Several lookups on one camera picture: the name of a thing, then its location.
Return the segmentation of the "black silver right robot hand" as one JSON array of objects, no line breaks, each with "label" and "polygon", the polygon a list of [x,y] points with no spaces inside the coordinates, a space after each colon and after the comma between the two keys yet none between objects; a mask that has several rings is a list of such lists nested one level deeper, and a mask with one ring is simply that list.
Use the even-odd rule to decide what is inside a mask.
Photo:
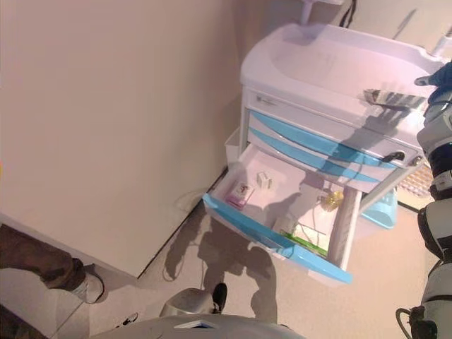
[{"label": "black silver right robot hand", "polygon": [[429,75],[416,78],[414,84],[417,86],[428,86],[433,85],[436,90],[429,96],[427,102],[430,105],[435,102],[438,97],[443,95],[445,92],[451,91],[451,73],[452,73],[452,62],[444,64],[438,71]]}]

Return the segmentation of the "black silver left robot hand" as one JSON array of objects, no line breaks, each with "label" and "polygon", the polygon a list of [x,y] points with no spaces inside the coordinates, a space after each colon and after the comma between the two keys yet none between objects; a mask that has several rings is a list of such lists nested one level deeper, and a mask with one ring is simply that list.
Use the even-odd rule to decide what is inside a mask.
[{"label": "black silver left robot hand", "polygon": [[130,316],[125,318],[119,325],[117,325],[117,328],[121,328],[134,323],[138,319],[138,317],[139,317],[138,312],[131,314]]}]

